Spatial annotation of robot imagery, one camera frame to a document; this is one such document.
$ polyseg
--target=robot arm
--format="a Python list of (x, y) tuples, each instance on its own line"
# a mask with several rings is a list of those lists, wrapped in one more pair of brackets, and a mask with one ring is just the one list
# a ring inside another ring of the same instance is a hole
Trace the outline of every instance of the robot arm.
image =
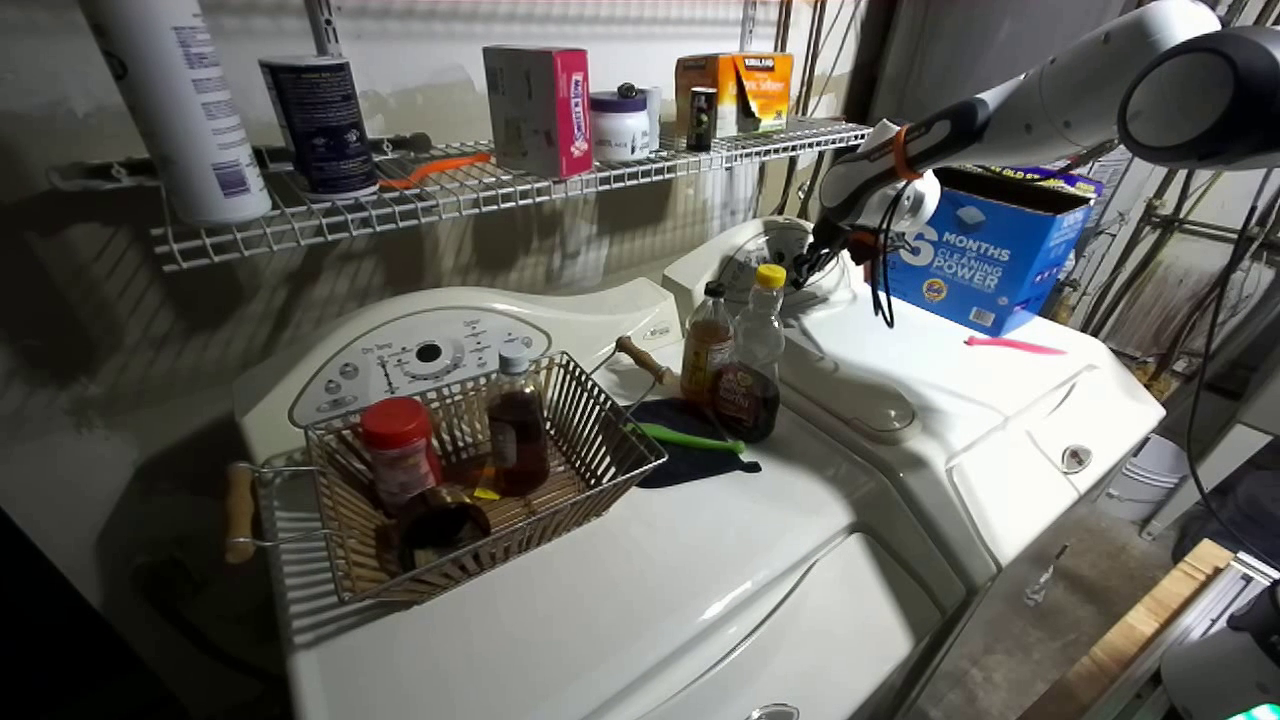
[(874, 260), (881, 248), (886, 193), (913, 185), (935, 166), (1032, 166), (1079, 157), (1117, 139), (1117, 108), (1145, 68), (1219, 21), (1193, 0), (1155, 0), (1097, 30), (1038, 74), (959, 101), (874, 148), (832, 166), (812, 244), (794, 260), (796, 285), (843, 248)]

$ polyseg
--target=bottle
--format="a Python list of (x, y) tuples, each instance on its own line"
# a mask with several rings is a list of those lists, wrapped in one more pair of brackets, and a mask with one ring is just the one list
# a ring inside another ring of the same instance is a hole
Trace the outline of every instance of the bottle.
[(434, 446), (434, 417), (412, 397), (391, 397), (360, 413), (360, 439), (374, 461), (376, 496), (395, 517), (430, 489), (443, 483)]
[(198, 0), (80, 0), (184, 226), (274, 214), (224, 65)]
[(488, 402), (488, 433), (493, 433), (493, 489), (501, 496), (538, 493), (547, 466), (547, 424), (546, 424), (546, 392), (533, 377), (530, 355), (501, 352), (501, 382)]
[(785, 331), (775, 313), (785, 306), (789, 267), (759, 266), (747, 313), (734, 328), (730, 362), (712, 382), (712, 417), (737, 439), (759, 446), (772, 436), (781, 408)]
[(704, 290), (704, 306), (691, 313), (683, 328), (683, 365), (679, 365), (679, 402), (712, 413), (712, 382), (730, 355), (730, 308), (724, 285)]

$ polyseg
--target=wire shelf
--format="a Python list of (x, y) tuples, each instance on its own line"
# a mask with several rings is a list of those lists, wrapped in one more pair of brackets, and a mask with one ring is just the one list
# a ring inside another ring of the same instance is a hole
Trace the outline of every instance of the wire shelf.
[[(424, 230), (424, 226), (459, 222), (459, 215), (485, 215), (504, 209), (551, 206), (568, 198), (662, 185), (662, 179), (691, 178), (701, 166), (715, 166), (715, 159), (722, 166), (785, 159), (799, 152), (855, 148), (859, 139), (865, 139), (859, 125), (794, 121), (794, 127), (772, 137), (724, 139), (724, 148), (715, 152), (666, 152), (640, 166), (606, 166), (573, 179), (515, 178), (485, 166), (485, 167), (430, 179), (424, 187), (412, 187), (412, 193), (376, 193), (376, 198), (342, 200), (342, 206), (305, 200), (295, 178), (268, 166), (268, 185), (275, 193), (274, 215), (253, 226), (227, 226), (227, 230), (163, 226), (163, 230), (153, 230), (153, 241), (163, 273), (188, 273), (188, 267), (232, 266), (232, 260), (268, 258), (268, 253), (295, 253), (317, 244)], [(455, 157), (476, 148), (485, 144), (435, 148), (421, 157), (402, 152), (391, 159), (380, 159), (380, 167), (389, 178), (402, 178), (405, 166), (412, 167), (418, 159), (430, 159), (430, 157)]]

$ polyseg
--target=white washing machine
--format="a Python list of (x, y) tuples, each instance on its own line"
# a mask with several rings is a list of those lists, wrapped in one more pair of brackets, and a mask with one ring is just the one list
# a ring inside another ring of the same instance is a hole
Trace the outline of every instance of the white washing machine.
[[(439, 290), (334, 328), (239, 413), (262, 461), (288, 681), (301, 718), (855, 718), (908, 694), (963, 578), (893, 482), (785, 408), (764, 474), (634, 489), (601, 521), (430, 603), (343, 603), (334, 590), (301, 427), (497, 365), (497, 350), (598, 368), (634, 335), (678, 368), (678, 298), (634, 279), (592, 298)], [(609, 362), (634, 402), (648, 382)]]
[[(741, 226), (666, 273), (691, 308), (704, 279), (794, 258), (794, 222)], [(1092, 335), (1027, 322), (984, 341), (923, 308), (874, 313), (842, 258), (794, 298), (789, 402), (874, 461), (977, 590), (1117, 470), (1166, 417)]]

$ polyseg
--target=wire basket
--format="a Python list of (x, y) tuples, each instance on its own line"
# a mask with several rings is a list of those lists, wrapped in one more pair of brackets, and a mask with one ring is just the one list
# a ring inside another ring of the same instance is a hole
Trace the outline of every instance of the wire basket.
[[(310, 427), (310, 452), (319, 482), (319, 521), (334, 578), (343, 601), (421, 603), (504, 562), (515, 562), (609, 513), (637, 482), (666, 466), (666, 452), (634, 433), (634, 417), (573, 355), (546, 355), (533, 368), (546, 392), (547, 482), (514, 499), (476, 503), (488, 538), (450, 556), (421, 562), (412, 574), (389, 574), (376, 532), (391, 525), (374, 493), (374, 466), (358, 439), (358, 422)], [(501, 377), (471, 377), (418, 397), (435, 424), (443, 482), (471, 489), (485, 482), (488, 397)]]

